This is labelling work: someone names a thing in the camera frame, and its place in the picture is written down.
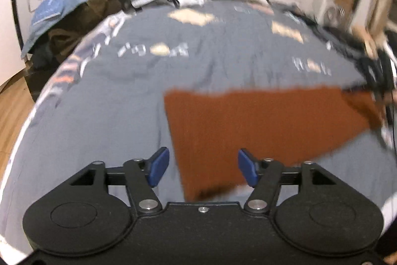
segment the metal bolt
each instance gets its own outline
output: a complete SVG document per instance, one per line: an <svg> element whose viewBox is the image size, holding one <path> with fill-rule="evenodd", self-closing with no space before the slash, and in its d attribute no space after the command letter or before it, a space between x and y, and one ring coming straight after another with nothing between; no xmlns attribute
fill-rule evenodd
<svg viewBox="0 0 397 265"><path fill-rule="evenodd" d="M210 211L210 208L208 208L208 207L200 207L198 209L198 212L201 212L201 213L207 213L208 211Z"/></svg>
<svg viewBox="0 0 397 265"><path fill-rule="evenodd" d="M152 210L158 206L158 202L156 200L146 199L146 200L142 200L139 203L139 206L145 210Z"/></svg>
<svg viewBox="0 0 397 265"><path fill-rule="evenodd" d="M248 207L254 210L262 210L267 207L267 203L263 200L255 199L248 202Z"/></svg>

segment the gray bed sheet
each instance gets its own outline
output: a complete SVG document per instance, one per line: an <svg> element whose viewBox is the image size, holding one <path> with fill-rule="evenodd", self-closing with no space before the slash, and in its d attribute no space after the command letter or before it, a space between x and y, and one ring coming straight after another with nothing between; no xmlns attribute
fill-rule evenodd
<svg viewBox="0 0 397 265"><path fill-rule="evenodd" d="M183 201L164 111L167 90L219 93L363 81L351 62L281 12L231 0L193 10L212 20L203 26L181 22L168 16L175 9L166 6L111 16L60 67L30 116L3 183L0 234L11 246L31 251L22 229L26 209L94 160L120 166L166 146L170 164L156 193L164 205ZM84 59L79 51L87 49ZM62 73L73 82L62 82ZM397 191L394 156L376 133L363 133L317 162L379 207ZM110 193L126 201L123 188ZM244 202L248 194L220 199ZM282 192L280 199L288 195Z"/></svg>

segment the blue clothing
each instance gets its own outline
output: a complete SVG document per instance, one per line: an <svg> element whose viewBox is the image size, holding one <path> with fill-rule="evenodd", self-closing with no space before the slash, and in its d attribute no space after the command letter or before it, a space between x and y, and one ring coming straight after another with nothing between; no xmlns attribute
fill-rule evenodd
<svg viewBox="0 0 397 265"><path fill-rule="evenodd" d="M88 0L43 0L35 10L30 24L29 37L23 46L21 57L29 53L40 36L52 26Z"/></svg>

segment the orange-brown towel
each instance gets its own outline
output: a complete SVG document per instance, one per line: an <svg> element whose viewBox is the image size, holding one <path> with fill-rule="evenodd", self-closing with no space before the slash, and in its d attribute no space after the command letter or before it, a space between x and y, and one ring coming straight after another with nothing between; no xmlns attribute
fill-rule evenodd
<svg viewBox="0 0 397 265"><path fill-rule="evenodd" d="M333 151L381 125L369 93L339 88L231 92L172 91L164 98L185 198L203 200L245 180L237 152L287 166Z"/></svg>

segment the white door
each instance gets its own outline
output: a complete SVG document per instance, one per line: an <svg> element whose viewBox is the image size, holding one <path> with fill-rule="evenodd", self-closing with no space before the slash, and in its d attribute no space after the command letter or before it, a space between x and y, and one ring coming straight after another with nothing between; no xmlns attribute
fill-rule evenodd
<svg viewBox="0 0 397 265"><path fill-rule="evenodd" d="M25 67L15 31L11 0L0 0L0 86Z"/></svg>

